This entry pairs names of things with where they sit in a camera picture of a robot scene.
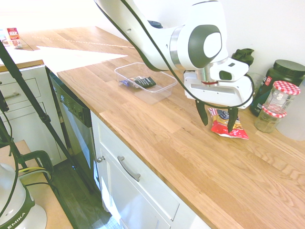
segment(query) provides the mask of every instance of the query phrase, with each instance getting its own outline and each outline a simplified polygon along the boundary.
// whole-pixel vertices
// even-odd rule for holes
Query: drawer
[[[101,120],[98,123],[99,143],[103,149],[121,165],[122,171],[135,186],[140,186],[142,192],[151,199],[151,204],[158,207],[165,217],[174,220],[179,208],[176,194],[164,184],[133,151],[131,151]],[[139,181],[133,179],[129,173],[140,174]]]
[[[25,82],[27,83],[36,98],[41,96],[35,78],[25,80]],[[0,90],[8,105],[28,100],[27,96],[22,91],[17,82],[2,84],[0,85]]]

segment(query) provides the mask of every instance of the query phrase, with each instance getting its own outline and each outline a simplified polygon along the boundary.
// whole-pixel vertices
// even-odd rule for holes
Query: kitchen counter
[[[33,49],[28,46],[27,43],[22,39],[21,44],[21,49],[13,49],[12,46],[5,46],[19,69],[43,64],[41,57],[34,53]],[[0,72],[5,71],[7,71],[7,68],[4,66],[2,60],[0,59]]]
[[[116,82],[114,69],[141,62],[127,42],[96,27],[21,33],[37,46],[111,53],[100,63],[56,71],[59,78],[198,216],[215,229],[300,229],[305,225],[305,141],[265,134],[248,109],[249,140],[204,126],[181,86],[154,105]]]

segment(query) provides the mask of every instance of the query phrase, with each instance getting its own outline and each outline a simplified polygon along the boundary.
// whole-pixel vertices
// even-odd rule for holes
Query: red gingham lid
[[[274,107],[271,108],[269,107],[270,110],[268,110],[264,105],[262,106],[262,110],[267,113],[268,115],[272,116],[272,117],[275,117],[275,118],[284,118],[286,115],[287,115],[287,112],[285,111],[284,113],[281,113],[281,114],[277,114],[277,113],[274,113],[274,112],[277,112],[279,111],[281,108],[280,107]]]
[[[273,83],[273,87],[281,92],[290,95],[298,95],[301,92],[301,89],[298,86],[286,81],[275,81]]]

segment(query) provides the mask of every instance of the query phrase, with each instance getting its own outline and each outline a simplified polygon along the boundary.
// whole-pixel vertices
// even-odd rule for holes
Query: black lid
[[[253,49],[238,49],[235,53],[233,53],[232,59],[244,62],[250,66],[254,61],[253,56],[251,56],[253,52]]]
[[[273,68],[288,76],[302,77],[305,75],[305,66],[293,61],[276,60]]]

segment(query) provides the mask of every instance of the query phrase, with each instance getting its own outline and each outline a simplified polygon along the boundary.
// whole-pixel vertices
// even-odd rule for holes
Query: red snack bag
[[[213,118],[212,132],[223,137],[249,139],[239,121],[239,118],[236,119],[233,130],[228,133],[229,113],[215,108],[209,108],[209,112]]]

